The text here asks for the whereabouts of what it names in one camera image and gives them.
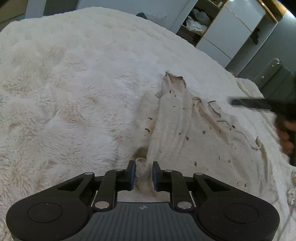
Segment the open shelf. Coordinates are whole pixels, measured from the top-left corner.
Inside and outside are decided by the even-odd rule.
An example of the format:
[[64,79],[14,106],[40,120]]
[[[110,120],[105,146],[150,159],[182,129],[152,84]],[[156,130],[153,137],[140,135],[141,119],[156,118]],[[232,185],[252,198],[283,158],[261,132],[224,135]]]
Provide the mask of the open shelf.
[[199,35],[199,36],[201,36],[201,37],[204,35],[204,33],[203,33],[203,34],[202,34],[202,33],[195,33],[195,32],[192,32],[192,33],[197,34],[197,35]]
[[245,44],[227,65],[226,69],[231,70],[236,75],[239,75],[259,51],[276,26],[277,23],[275,23],[269,15],[266,14],[258,24],[258,28],[260,29],[258,32],[258,44],[254,44],[251,38],[248,38]]
[[177,35],[185,39],[194,47],[197,45],[197,42],[201,39],[201,35],[189,31],[184,25],[181,25],[179,31],[177,32]]
[[209,1],[211,4],[213,4],[216,8],[218,8],[218,9],[221,9],[221,8],[219,8],[216,4],[214,4],[211,0],[205,0],[205,1]]

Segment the circular pad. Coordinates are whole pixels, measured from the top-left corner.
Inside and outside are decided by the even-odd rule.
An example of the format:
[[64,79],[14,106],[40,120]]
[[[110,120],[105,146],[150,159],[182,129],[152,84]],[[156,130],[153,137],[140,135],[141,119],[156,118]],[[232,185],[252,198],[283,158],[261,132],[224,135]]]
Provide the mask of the circular pad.
[[6,224],[14,239],[60,241],[79,232],[88,219],[79,198],[33,195],[12,205]]
[[62,215],[62,208],[55,203],[39,203],[28,211],[28,217],[37,223],[48,223],[58,219]]
[[257,197],[209,198],[198,210],[201,229],[214,240],[270,241],[279,226],[279,214]]
[[224,208],[224,215],[235,223],[251,223],[258,218],[258,211],[250,205],[234,203]]

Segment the gray wall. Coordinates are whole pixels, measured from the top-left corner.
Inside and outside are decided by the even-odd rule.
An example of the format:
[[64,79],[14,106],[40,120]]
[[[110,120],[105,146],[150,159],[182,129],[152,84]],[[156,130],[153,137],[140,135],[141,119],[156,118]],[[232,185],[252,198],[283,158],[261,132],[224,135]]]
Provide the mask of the gray wall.
[[254,80],[274,58],[278,58],[290,71],[296,72],[296,18],[289,11],[239,77]]
[[77,9],[105,7],[133,15],[143,12],[152,22],[176,33],[196,2],[197,0],[79,0]]
[[40,18],[43,16],[46,0],[29,0],[25,18]]

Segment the white fluffy blanket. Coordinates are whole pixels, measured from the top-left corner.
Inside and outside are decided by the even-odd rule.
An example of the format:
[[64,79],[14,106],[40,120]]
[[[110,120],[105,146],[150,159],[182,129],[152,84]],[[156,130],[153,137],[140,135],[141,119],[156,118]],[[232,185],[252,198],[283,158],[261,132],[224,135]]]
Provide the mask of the white fluffy blanket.
[[139,100],[147,91],[161,94],[166,70],[260,137],[280,190],[275,205],[283,225],[292,169],[270,119],[227,104],[228,96],[258,89],[246,80],[238,80],[239,88],[217,62],[165,28],[93,7],[13,22],[0,33],[1,241],[11,240],[5,214],[19,199],[85,171],[126,167]]

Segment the plastic bag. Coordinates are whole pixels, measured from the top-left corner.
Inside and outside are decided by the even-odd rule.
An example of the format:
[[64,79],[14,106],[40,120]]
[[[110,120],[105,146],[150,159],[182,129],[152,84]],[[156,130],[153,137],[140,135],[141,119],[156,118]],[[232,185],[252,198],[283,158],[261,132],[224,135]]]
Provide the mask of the plastic bag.
[[192,9],[193,15],[196,17],[197,19],[197,15],[200,13],[197,9]]
[[196,16],[197,21],[201,24],[204,24],[206,26],[209,26],[211,23],[210,18],[208,17],[208,15],[205,12],[199,12]]

